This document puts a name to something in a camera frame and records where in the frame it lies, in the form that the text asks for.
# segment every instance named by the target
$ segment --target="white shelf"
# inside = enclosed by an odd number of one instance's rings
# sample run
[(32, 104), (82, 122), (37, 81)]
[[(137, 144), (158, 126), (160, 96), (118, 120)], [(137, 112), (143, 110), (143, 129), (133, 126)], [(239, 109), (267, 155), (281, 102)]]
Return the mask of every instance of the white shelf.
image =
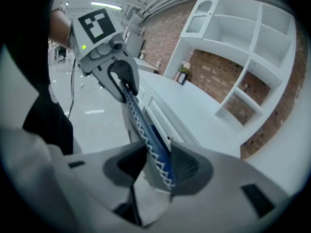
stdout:
[(291, 42), (286, 35), (261, 24), (254, 52), (279, 68), (287, 55)]
[(265, 24), (282, 34), (288, 35), (288, 29), (291, 22), (291, 15), (276, 7), (264, 4), (262, 6), (261, 23)]
[(254, 0), (220, 0), (215, 14), (257, 20), (259, 2)]
[(245, 51), (220, 41), (198, 39), (198, 38), (183, 38), (183, 39), (187, 41), (194, 49), (199, 49), (205, 52), (217, 54), (221, 57), (227, 58), (235, 63), (238, 63), (241, 66), (245, 65), (249, 56)]
[(243, 125), (225, 108), (221, 108), (216, 117), (233, 134), (243, 130)]
[(249, 95), (243, 92), (240, 88), (235, 87), (234, 94), (241, 98), (245, 103), (248, 104), (256, 113), (262, 114), (262, 109)]
[(186, 30), (187, 33), (199, 33), (204, 21), (206, 19), (206, 15), (203, 14), (199, 14), (199, 15), (195, 15), (192, 19), (191, 22)]
[(253, 58), (250, 59), (246, 68), (247, 71), (255, 75), (271, 89), (276, 89), (283, 81), (276, 72)]
[[(217, 121), (243, 144), (265, 123), (284, 93), (296, 52), (295, 18), (254, 0), (198, 0), (164, 76), (173, 78), (181, 61), (193, 49), (219, 55), (244, 67), (225, 99), (214, 108)], [(270, 87), (261, 106), (238, 88), (248, 71)], [(225, 107), (233, 96), (255, 111), (244, 125)]]
[(200, 3), (200, 5), (198, 6), (198, 8), (196, 9), (195, 13), (208, 13), (211, 6), (212, 6), (213, 2), (212, 1), (204, 1), (202, 3)]
[(209, 23), (204, 39), (219, 41), (248, 51), (256, 23), (241, 17), (215, 15)]

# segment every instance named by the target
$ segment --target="brick wall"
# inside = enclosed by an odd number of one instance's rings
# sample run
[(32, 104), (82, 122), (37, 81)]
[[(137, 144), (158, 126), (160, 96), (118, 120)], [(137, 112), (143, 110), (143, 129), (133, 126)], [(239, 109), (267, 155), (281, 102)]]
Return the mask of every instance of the brick wall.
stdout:
[[(163, 74), (178, 42), (179, 35), (195, 2), (189, 2), (172, 8), (143, 24), (146, 39), (144, 49), (145, 60), (156, 65), (162, 59), (159, 69)], [(307, 64), (307, 39), (302, 28), (296, 24), (297, 46), (293, 71), (286, 90), (276, 109), (263, 126), (241, 146), (241, 158), (245, 159), (258, 151), (278, 131), (289, 116), (305, 78)], [(190, 58), (192, 74), (190, 81), (221, 102), (239, 77), (242, 67), (220, 56), (195, 50)], [(240, 89), (261, 104), (269, 92), (269, 87), (251, 73), (246, 74)], [(234, 97), (226, 108), (242, 123), (245, 124), (254, 113), (239, 97)]]
[(181, 4), (151, 18), (142, 25), (145, 27), (143, 49), (146, 50), (146, 55), (144, 59), (155, 67), (161, 58), (160, 74), (164, 73), (170, 61), (180, 33), (194, 5), (194, 1)]

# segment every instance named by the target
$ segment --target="shelf compartment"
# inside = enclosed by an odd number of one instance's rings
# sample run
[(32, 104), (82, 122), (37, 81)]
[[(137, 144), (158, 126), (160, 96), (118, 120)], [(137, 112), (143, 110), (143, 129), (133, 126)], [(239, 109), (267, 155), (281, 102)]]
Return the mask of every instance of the shelf compartment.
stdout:
[(282, 34), (288, 35), (291, 16), (283, 10), (264, 4), (262, 6), (261, 23)]
[(223, 114), (228, 111), (243, 126), (256, 114), (254, 105), (244, 98), (245, 94), (239, 94), (235, 89), (230, 98), (226, 101), (223, 108), (217, 113)]
[(261, 24), (254, 52), (279, 68), (291, 43), (291, 39), (284, 34)]
[(208, 13), (211, 6), (212, 6), (213, 2), (212, 1), (204, 1), (202, 3), (200, 3), (200, 5), (198, 6), (198, 8), (196, 9), (195, 13)]
[(243, 17), (257, 21), (259, 2), (254, 0), (220, 0), (215, 14)]
[(255, 26), (255, 22), (248, 19), (215, 15), (210, 21), (203, 38), (219, 41), (234, 48), (248, 51)]
[(184, 40), (188, 42), (194, 49), (199, 49), (205, 52), (219, 55), (239, 64), (240, 66), (244, 66), (246, 64), (249, 56), (245, 51), (234, 48), (231, 45), (219, 41), (206, 39), (202, 40), (198, 38), (184, 38)]
[(202, 14), (193, 16), (186, 32), (187, 33), (199, 33), (204, 24), (206, 17), (207, 17), (206, 15), (202, 15)]
[(259, 104), (257, 104), (249, 95), (243, 92), (240, 88), (236, 87), (233, 94), (241, 98), (249, 107), (254, 110), (255, 113), (262, 114), (262, 110)]
[(249, 71), (246, 72), (238, 87), (258, 105), (262, 105), (270, 92), (270, 87)]
[(250, 60), (247, 71), (255, 75), (271, 89), (277, 88), (283, 81), (277, 73), (255, 59)]

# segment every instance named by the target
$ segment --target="white counter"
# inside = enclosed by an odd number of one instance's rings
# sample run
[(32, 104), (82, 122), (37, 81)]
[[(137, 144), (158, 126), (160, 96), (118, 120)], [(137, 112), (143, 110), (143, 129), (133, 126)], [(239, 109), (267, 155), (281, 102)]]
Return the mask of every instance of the white counter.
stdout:
[(153, 91), (161, 99), (195, 144), (240, 157), (240, 146), (235, 137), (213, 114), (219, 103), (212, 97), (188, 81), (181, 85), (142, 70), (139, 70), (139, 78), (145, 93)]

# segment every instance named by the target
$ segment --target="ceiling light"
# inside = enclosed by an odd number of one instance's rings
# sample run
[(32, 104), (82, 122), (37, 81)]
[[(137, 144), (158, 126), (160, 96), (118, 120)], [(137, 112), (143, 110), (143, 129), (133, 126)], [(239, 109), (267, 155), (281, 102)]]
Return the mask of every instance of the ceiling light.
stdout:
[(91, 2), (92, 5), (97, 5), (97, 6), (103, 6), (103, 7), (109, 7), (112, 9), (116, 9), (116, 10), (121, 10), (122, 8), (119, 6), (115, 6), (115, 5), (111, 5), (111, 4), (107, 4), (107, 3), (102, 3), (102, 2)]

